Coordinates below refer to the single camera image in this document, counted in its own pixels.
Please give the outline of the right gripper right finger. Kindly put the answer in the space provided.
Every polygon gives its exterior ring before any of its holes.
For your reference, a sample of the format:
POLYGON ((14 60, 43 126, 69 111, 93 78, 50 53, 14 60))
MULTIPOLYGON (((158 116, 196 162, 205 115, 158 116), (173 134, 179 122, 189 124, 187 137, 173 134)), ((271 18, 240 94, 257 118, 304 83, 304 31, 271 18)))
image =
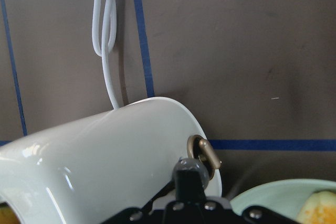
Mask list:
POLYGON ((247 223, 258 224, 298 224, 298 222, 263 206, 250 206, 243 210, 241 217, 247 223))

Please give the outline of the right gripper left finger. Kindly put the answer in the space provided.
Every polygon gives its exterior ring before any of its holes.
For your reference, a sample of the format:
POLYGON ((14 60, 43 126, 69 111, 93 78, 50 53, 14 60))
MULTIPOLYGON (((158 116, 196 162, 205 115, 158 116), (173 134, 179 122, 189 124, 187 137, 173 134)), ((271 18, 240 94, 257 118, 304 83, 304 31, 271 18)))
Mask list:
POLYGON ((207 200, 200 175, 178 170, 174 175, 176 200, 163 210, 147 214, 139 208, 127 208, 104 223, 236 223, 233 211, 207 200))

